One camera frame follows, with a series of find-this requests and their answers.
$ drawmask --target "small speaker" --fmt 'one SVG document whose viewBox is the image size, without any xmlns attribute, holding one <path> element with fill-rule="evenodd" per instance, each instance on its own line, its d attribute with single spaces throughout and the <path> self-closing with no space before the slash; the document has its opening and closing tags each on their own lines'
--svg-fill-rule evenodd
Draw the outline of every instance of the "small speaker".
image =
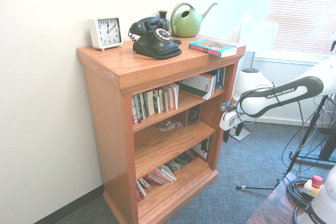
<svg viewBox="0 0 336 224">
<path fill-rule="evenodd" d="M 198 122 L 201 105 L 197 105 L 188 110 L 188 125 Z"/>
</svg>

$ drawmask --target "bookshelf top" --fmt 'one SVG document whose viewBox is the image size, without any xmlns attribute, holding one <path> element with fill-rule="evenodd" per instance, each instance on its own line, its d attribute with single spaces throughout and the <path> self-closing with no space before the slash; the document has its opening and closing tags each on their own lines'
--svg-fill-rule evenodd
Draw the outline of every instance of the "bookshelf top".
<svg viewBox="0 0 336 224">
<path fill-rule="evenodd" d="M 220 58 L 189 49 L 191 41 L 213 39 L 238 47 L 237 54 Z M 102 51 L 93 47 L 77 49 L 78 58 L 87 68 L 120 89 L 122 93 L 139 93 L 173 81 L 236 63 L 245 53 L 246 46 L 205 35 L 192 38 L 176 38 L 182 41 L 179 56 L 167 60 L 156 60 L 135 53 L 133 42 L 122 47 Z"/>
</svg>

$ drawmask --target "white lamp shade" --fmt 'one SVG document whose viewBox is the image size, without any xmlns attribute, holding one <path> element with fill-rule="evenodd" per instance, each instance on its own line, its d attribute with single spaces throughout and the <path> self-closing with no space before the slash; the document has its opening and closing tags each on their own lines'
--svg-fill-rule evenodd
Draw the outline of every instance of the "white lamp shade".
<svg viewBox="0 0 336 224">
<path fill-rule="evenodd" d="M 245 22 L 241 26 L 239 43 L 246 45 L 246 51 L 268 52 L 273 49 L 278 23 Z"/>
</svg>

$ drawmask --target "watering can handle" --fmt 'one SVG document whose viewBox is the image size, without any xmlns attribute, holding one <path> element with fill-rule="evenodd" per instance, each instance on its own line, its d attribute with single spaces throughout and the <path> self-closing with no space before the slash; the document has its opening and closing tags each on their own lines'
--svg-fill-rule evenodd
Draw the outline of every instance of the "watering can handle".
<svg viewBox="0 0 336 224">
<path fill-rule="evenodd" d="M 179 9 L 179 8 L 180 8 L 181 6 L 183 6 L 183 5 L 187 5 L 187 6 L 190 7 L 190 9 L 195 10 L 194 7 L 193 7 L 191 4 L 189 4 L 189 3 L 186 3 L 186 2 L 184 2 L 184 3 L 180 3 L 179 5 L 177 5 L 177 6 L 174 8 L 174 11 L 173 11 L 172 16 L 171 16 L 171 18 L 170 18 L 170 24 L 173 25 L 173 19 L 174 19 L 174 16 L 175 16 L 175 13 L 176 13 L 177 9 Z"/>
</svg>

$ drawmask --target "rotary dial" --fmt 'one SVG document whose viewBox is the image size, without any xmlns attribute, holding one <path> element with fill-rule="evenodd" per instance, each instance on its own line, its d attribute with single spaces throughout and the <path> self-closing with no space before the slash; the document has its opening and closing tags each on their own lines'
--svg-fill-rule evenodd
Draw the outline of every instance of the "rotary dial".
<svg viewBox="0 0 336 224">
<path fill-rule="evenodd" d="M 162 28 L 158 28 L 155 30 L 155 36 L 164 42 L 169 42 L 173 40 L 173 38 L 170 36 L 170 33 Z"/>
</svg>

